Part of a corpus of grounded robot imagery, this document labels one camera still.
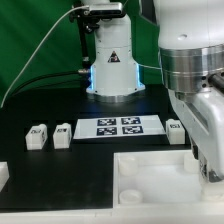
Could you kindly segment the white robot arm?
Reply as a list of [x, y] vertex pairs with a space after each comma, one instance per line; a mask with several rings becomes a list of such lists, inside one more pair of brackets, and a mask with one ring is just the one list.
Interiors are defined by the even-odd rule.
[[[121, 3], [84, 0], [98, 19], [87, 93], [116, 101], [144, 89]], [[198, 150], [202, 176], [224, 179], [224, 0], [140, 0], [159, 27], [159, 58], [171, 105]]]

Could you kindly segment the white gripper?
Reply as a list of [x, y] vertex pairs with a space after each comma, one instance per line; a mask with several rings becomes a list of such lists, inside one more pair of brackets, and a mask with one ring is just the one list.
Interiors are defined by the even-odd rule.
[[224, 180], [224, 95], [215, 89], [185, 95], [168, 91], [172, 108], [198, 147], [206, 177]]

